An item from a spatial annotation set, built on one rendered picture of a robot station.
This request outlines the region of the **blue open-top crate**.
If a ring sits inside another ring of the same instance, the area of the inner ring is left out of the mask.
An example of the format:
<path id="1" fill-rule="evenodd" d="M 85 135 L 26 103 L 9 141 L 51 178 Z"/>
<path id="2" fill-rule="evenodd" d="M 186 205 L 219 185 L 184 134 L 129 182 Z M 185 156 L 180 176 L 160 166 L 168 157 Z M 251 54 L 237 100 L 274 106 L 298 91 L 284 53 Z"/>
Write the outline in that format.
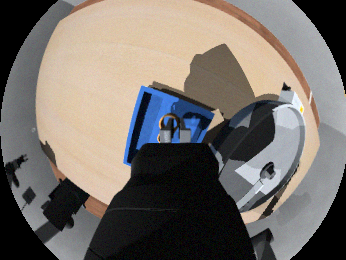
<path id="1" fill-rule="evenodd" d="M 158 121 L 168 113 L 174 113 L 178 118 L 184 118 L 185 126 L 192 130 L 190 143 L 202 142 L 214 117 L 212 111 L 141 85 L 132 121 L 130 121 L 128 139 L 126 139 L 125 165 L 130 166 L 134 155 L 144 143 L 157 142 L 157 134 L 160 130 Z"/>

